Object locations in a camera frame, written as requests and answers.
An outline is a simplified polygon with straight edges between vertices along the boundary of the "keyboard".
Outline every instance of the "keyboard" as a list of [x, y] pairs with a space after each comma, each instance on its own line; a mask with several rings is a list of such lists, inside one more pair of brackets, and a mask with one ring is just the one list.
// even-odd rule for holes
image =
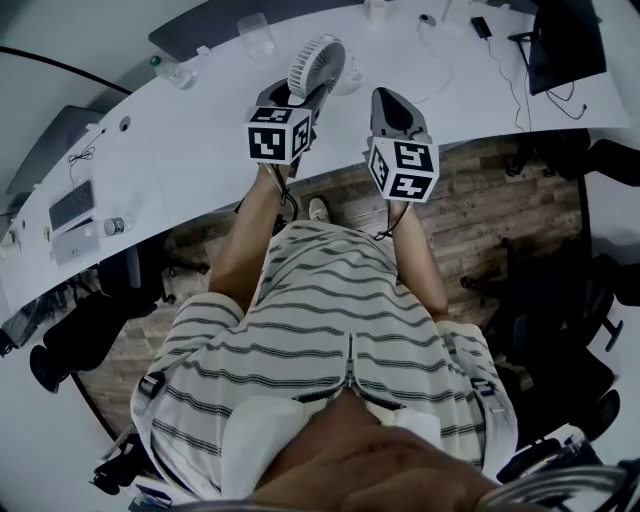
[[57, 230], [94, 206], [93, 186], [91, 181], [85, 181], [49, 208], [51, 228]]

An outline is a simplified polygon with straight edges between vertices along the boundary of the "wire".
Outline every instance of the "wire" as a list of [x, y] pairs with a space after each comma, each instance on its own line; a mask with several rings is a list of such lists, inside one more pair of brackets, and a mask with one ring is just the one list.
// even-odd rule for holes
[[69, 155], [69, 157], [67, 158], [67, 163], [69, 164], [69, 179], [71, 180], [71, 185], [73, 186], [73, 188], [75, 188], [75, 183], [73, 181], [73, 176], [71, 174], [73, 166], [78, 163], [78, 160], [93, 160], [93, 154], [96, 152], [96, 148], [91, 146], [91, 144], [93, 144], [97, 140], [97, 138], [100, 137], [106, 131], [107, 129], [103, 128], [102, 131], [98, 135], [96, 135], [91, 140], [91, 142], [89, 142], [89, 144], [87, 144], [84, 147], [84, 149], [80, 152], [79, 155]]
[[378, 234], [373, 237], [373, 239], [380, 241], [383, 238], [391, 236], [391, 232], [400, 223], [400, 221], [402, 220], [402, 217], [404, 217], [404, 214], [407, 213], [407, 210], [409, 209], [410, 205], [411, 203], [407, 201], [407, 205], [404, 207], [404, 210], [402, 210], [402, 213], [400, 214], [400, 216], [393, 223], [393, 226], [389, 226], [389, 224], [391, 223], [391, 202], [387, 201], [387, 229], [385, 231], [379, 231]]
[[549, 91], [549, 94], [551, 94], [552, 96], [555, 96], [556, 98], [558, 98], [560, 101], [569, 101], [571, 100], [571, 98], [573, 98], [573, 93], [576, 90], [576, 83], [575, 82], [571, 82], [571, 92], [569, 93], [569, 97], [568, 98], [563, 98], [562, 96], [557, 95], [555, 92], [553, 91]]
[[574, 121], [579, 121], [580, 119], [582, 119], [582, 118], [584, 117], [584, 114], [587, 112], [587, 106], [586, 106], [586, 105], [583, 105], [583, 106], [582, 106], [582, 112], [580, 113], [580, 115], [578, 115], [578, 116], [573, 116], [573, 115], [569, 114], [569, 112], [567, 112], [565, 109], [563, 109], [563, 108], [560, 106], [560, 104], [558, 104], [558, 103], [556, 102], [556, 100], [554, 100], [554, 99], [551, 97], [551, 95], [549, 94], [549, 91], [545, 91], [545, 94], [547, 95], [547, 98], [549, 98], [549, 101], [550, 101], [551, 103], [553, 103], [556, 107], [558, 107], [558, 108], [562, 111], [562, 113], [563, 113], [564, 115], [566, 115], [567, 117], [570, 117], [570, 118], [571, 118], [571, 119], [573, 119]]
[[111, 87], [112, 89], [118, 92], [121, 92], [122, 94], [126, 94], [127, 96], [131, 94], [131, 91], [128, 91], [127, 89], [120, 87], [119, 85], [112, 84], [111, 82], [107, 82], [106, 80], [100, 78], [99, 76], [92, 75], [91, 73], [87, 73], [86, 71], [82, 71], [81, 69], [74, 68], [73, 66], [69, 66], [62, 62], [49, 59], [48, 57], [43, 57], [42, 55], [36, 55], [35, 53], [25, 52], [22, 50], [17, 50], [15, 48], [9, 48], [7, 46], [0, 46], [0, 52], [8, 53], [9, 55], [15, 55], [16, 57], [23, 57], [25, 59], [35, 60], [38, 62], [42, 62], [44, 64], [49, 64], [50, 66], [64, 69], [65, 71], [69, 71], [70, 73], [74, 73], [84, 78], [88, 78], [89, 80], [93, 80], [94, 82], [98, 82], [99, 84], [106, 85], [107, 87]]
[[529, 90], [527, 89], [527, 79], [529, 78], [529, 70], [524, 74], [524, 99], [527, 100], [527, 116], [529, 117], [529, 133], [533, 131], [531, 127], [531, 107], [529, 106]]
[[486, 38], [485, 41], [487, 42], [487, 47], [489, 48], [489, 55], [491, 55], [491, 58], [498, 63], [498, 72], [500, 73], [500, 76], [502, 76], [502, 78], [504, 78], [509, 83], [509, 88], [511, 89], [511, 95], [513, 96], [513, 99], [516, 100], [516, 103], [518, 104], [518, 111], [516, 112], [516, 119], [514, 121], [514, 124], [516, 125], [517, 128], [520, 128], [522, 133], [526, 133], [525, 129], [518, 124], [518, 116], [520, 115], [520, 111], [522, 110], [522, 104], [520, 103], [520, 101], [518, 101], [518, 97], [516, 96], [516, 93], [513, 90], [513, 82], [509, 80], [502, 72], [502, 62], [500, 62], [500, 59], [498, 59], [493, 53], [491, 53], [491, 41], [489, 41], [489, 38]]
[[266, 164], [266, 165], [267, 165], [267, 168], [269, 168], [269, 170], [272, 171], [270, 174], [272, 177], [275, 178], [276, 184], [278, 185], [278, 189], [280, 189], [280, 205], [284, 206], [286, 202], [289, 201], [291, 203], [291, 206], [293, 207], [293, 215], [291, 216], [291, 222], [293, 222], [298, 218], [298, 202], [289, 193], [289, 189], [287, 188], [287, 186], [284, 183], [284, 180], [282, 179], [282, 175], [280, 174], [280, 165], [275, 164], [275, 170], [273, 169], [274, 167], [273, 165], [271, 164]]
[[433, 60], [437, 60], [442, 62], [445, 66], [447, 66], [447, 68], [449, 69], [449, 78], [447, 80], [447, 82], [440, 88], [440, 90], [434, 94], [431, 94], [429, 96], [427, 96], [426, 98], [421, 99], [420, 101], [412, 101], [412, 103], [414, 105], [419, 105], [420, 103], [424, 103], [425, 101], [430, 100], [431, 98], [434, 98], [436, 96], [438, 96], [438, 94], [441, 94], [442, 92], [444, 92], [444, 90], [449, 87], [449, 84], [453, 81], [453, 77], [454, 77], [454, 72], [453, 72], [453, 68], [451, 67], [451, 64], [449, 64], [446, 60], [441, 59], [439, 57], [436, 57], [433, 52], [431, 51], [431, 48], [429, 48], [429, 45], [427, 44], [427, 42], [422, 39], [422, 33], [420, 32], [420, 25], [418, 25], [418, 38], [420, 39], [420, 42], [424, 45], [424, 47], [427, 49], [427, 51], [429, 52], [429, 56], [433, 59]]

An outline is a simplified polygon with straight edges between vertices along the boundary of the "zipper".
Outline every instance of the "zipper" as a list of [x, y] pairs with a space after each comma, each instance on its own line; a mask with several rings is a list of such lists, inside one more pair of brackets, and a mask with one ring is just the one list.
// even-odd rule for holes
[[347, 369], [345, 373], [345, 383], [344, 385], [348, 388], [353, 386], [355, 382], [353, 376], [353, 337], [349, 334], [349, 357], [347, 358]]
[[371, 395], [364, 391], [355, 378], [354, 373], [354, 364], [353, 364], [353, 336], [349, 334], [349, 354], [347, 356], [347, 363], [345, 365], [345, 377], [342, 384], [338, 385], [335, 388], [325, 389], [322, 391], [316, 391], [314, 393], [309, 393], [306, 395], [298, 395], [294, 397], [294, 400], [297, 400], [301, 403], [314, 402], [316, 400], [322, 400], [323, 398], [329, 398], [330, 396], [337, 393], [339, 390], [343, 388], [353, 389], [354, 392], [362, 399], [367, 402], [371, 402], [374, 405], [382, 407], [384, 409], [389, 409], [391, 411], [395, 411], [397, 409], [404, 408], [404, 405], [399, 404], [398, 402], [393, 402], [392, 400], [386, 400], [384, 398], [379, 398], [377, 396]]

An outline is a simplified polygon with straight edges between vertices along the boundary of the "plastic bottle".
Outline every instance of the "plastic bottle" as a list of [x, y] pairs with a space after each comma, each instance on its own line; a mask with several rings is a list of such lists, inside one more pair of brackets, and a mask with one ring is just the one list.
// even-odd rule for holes
[[91, 236], [92, 231], [96, 230], [100, 238], [106, 238], [131, 231], [133, 229], [133, 218], [130, 215], [123, 215], [122, 217], [96, 220], [86, 224], [83, 228], [86, 236]]
[[194, 74], [173, 60], [163, 59], [157, 55], [149, 61], [156, 75], [171, 82], [178, 89], [187, 90], [195, 82]]

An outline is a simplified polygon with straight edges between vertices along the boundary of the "shoe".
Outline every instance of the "shoe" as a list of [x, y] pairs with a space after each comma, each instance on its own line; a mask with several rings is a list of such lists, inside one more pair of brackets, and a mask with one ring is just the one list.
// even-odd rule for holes
[[326, 222], [331, 224], [329, 210], [325, 202], [319, 197], [314, 197], [309, 203], [309, 219], [316, 222]]

